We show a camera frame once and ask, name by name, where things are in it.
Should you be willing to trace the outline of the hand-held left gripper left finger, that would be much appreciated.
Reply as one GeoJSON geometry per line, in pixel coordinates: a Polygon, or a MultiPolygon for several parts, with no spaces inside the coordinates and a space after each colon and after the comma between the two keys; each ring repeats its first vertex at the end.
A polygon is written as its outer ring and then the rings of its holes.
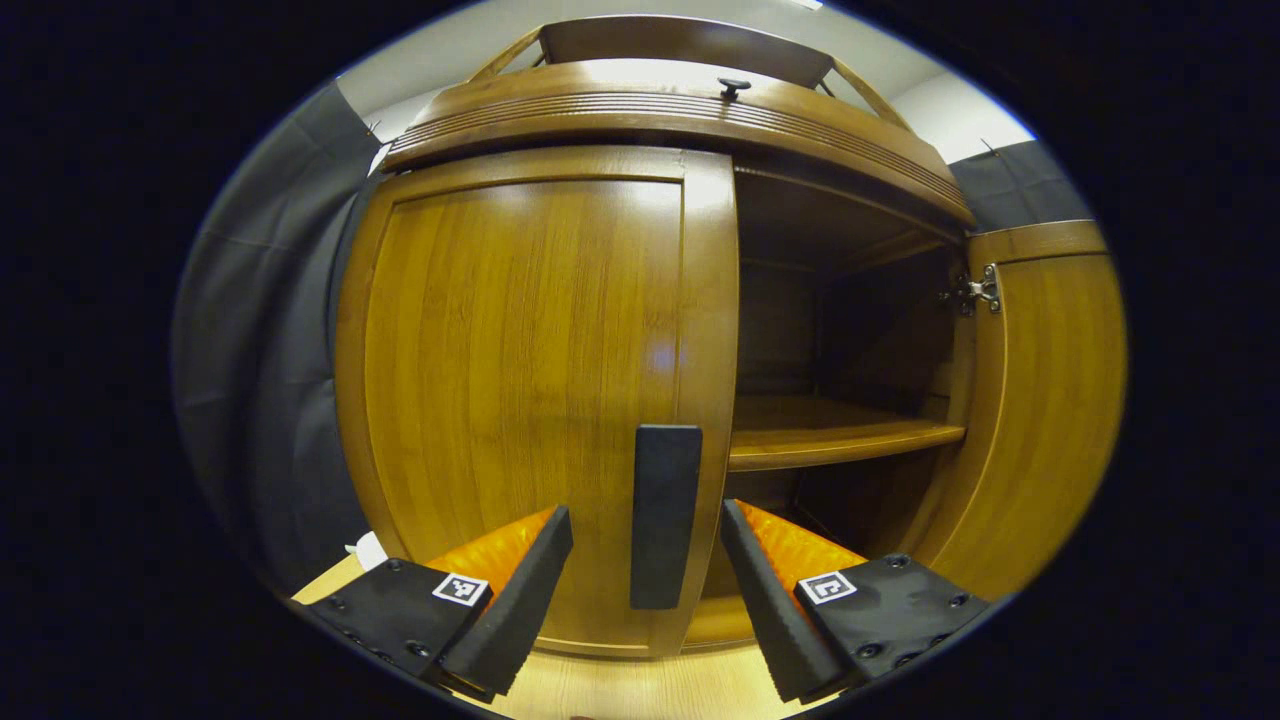
{"type": "Polygon", "coordinates": [[[388,557],[300,610],[404,676],[490,703],[532,651],[572,548],[556,505],[425,564],[388,557]]]}

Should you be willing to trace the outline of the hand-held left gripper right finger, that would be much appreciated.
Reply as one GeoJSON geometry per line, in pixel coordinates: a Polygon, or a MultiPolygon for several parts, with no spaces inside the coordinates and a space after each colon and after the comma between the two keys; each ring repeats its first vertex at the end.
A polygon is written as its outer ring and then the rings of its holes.
{"type": "Polygon", "coordinates": [[[855,691],[963,637],[991,611],[906,553],[867,559],[737,498],[719,537],[783,701],[855,691]]]}

